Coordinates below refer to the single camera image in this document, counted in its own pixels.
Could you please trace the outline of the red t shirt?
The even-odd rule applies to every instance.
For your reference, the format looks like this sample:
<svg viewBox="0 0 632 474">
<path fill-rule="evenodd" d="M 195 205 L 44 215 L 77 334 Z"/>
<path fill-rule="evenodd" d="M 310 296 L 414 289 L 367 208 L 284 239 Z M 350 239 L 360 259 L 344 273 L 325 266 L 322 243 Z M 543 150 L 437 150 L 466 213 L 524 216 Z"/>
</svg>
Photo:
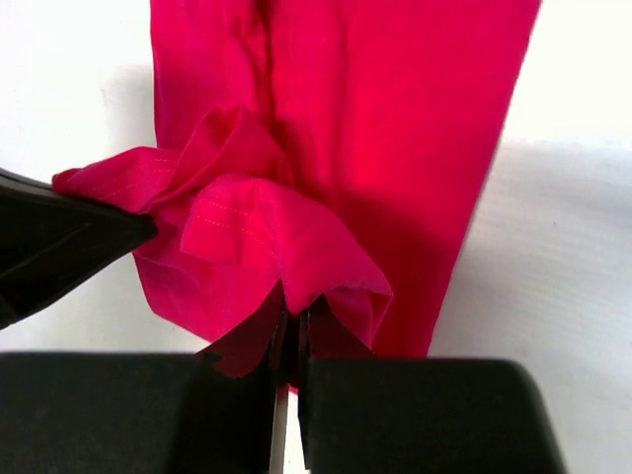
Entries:
<svg viewBox="0 0 632 474">
<path fill-rule="evenodd" d="M 157 143 L 56 192 L 152 217 L 151 309 L 210 342 L 270 293 L 424 356 L 536 1 L 154 1 Z"/>
</svg>

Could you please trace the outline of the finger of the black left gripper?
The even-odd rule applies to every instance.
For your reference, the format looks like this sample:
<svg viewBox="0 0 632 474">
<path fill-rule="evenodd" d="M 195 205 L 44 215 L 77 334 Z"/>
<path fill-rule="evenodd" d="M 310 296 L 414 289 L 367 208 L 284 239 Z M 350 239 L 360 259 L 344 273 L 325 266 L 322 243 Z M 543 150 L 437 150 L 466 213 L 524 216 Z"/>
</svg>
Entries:
<svg viewBox="0 0 632 474">
<path fill-rule="evenodd" d="M 25 176 L 22 176 L 22 175 L 18 175 L 18 174 L 10 172 L 8 170 L 5 170 L 5 169 L 0 169 L 0 176 L 3 179 L 11 180 L 11 181 L 14 181 L 14 182 L 17 182 L 17 183 L 21 183 L 21 184 L 23 184 L 25 186 L 40 188 L 40 189 L 49 190 L 49 191 L 52 190 L 51 184 L 49 184 L 49 183 L 44 183 L 44 182 L 41 182 L 41 181 L 38 181 L 38 180 L 35 180 L 35 179 L 32 179 L 32 178 L 28 178 L 28 177 L 25 177 Z"/>
<path fill-rule="evenodd" d="M 146 215 L 49 190 L 1 189 L 1 327 L 42 311 L 157 235 Z"/>
</svg>

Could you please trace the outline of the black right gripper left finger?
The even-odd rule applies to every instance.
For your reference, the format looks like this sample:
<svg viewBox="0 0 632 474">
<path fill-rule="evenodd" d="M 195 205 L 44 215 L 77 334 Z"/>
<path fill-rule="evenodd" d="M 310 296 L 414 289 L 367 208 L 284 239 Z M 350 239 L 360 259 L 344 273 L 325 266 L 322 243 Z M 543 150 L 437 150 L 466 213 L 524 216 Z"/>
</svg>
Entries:
<svg viewBox="0 0 632 474">
<path fill-rule="evenodd" d="M 280 288 L 196 354 L 1 357 L 5 473 L 279 473 Z"/>
</svg>

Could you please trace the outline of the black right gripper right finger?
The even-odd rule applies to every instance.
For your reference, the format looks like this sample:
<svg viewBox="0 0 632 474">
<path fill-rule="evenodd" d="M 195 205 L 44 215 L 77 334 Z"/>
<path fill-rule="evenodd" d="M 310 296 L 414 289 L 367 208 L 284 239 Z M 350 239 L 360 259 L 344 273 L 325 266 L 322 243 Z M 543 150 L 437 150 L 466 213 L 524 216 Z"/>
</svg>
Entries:
<svg viewBox="0 0 632 474">
<path fill-rule="evenodd" d="M 380 357 L 317 300 L 298 321 L 298 416 L 313 473 L 562 473 L 518 363 Z"/>
</svg>

